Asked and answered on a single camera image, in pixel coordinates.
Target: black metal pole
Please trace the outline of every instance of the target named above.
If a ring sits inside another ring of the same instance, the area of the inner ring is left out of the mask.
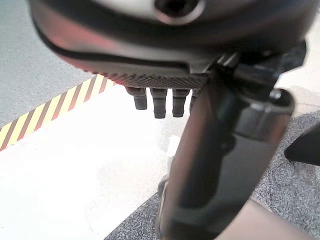
[[[268,167],[294,100],[282,89],[263,101],[245,92],[216,79],[199,94],[163,191],[156,226],[162,239],[215,238]]]

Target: yellow and black hazard stripe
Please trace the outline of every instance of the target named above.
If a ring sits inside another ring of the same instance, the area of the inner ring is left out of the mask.
[[[110,79],[96,75],[9,122],[0,128],[0,151],[113,85]]]

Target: white floor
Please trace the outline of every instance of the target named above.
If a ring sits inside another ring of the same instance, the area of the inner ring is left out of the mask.
[[[296,115],[320,109],[320,20],[308,39],[306,66],[278,83],[296,95]],[[0,240],[106,237],[167,171],[188,117],[172,118],[170,99],[157,120],[152,102],[137,111],[117,85],[0,152]]]

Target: gray carpet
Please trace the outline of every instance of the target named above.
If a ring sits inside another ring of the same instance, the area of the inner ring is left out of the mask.
[[[292,119],[269,169],[253,193],[256,199],[268,205],[274,213],[317,239],[320,239],[320,167],[290,163],[283,152],[319,120],[320,111]],[[158,203],[159,198],[155,194],[105,240],[156,240],[154,224]]]

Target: speckled gray floor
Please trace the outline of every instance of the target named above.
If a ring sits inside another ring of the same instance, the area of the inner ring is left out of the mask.
[[[293,118],[269,169],[253,196],[274,213],[320,239],[320,168],[290,163],[283,151],[306,129],[320,121],[320,111]],[[156,240],[157,194],[132,213],[105,240]]]
[[[91,76],[39,40],[27,1],[0,0],[0,23],[0,127]]]

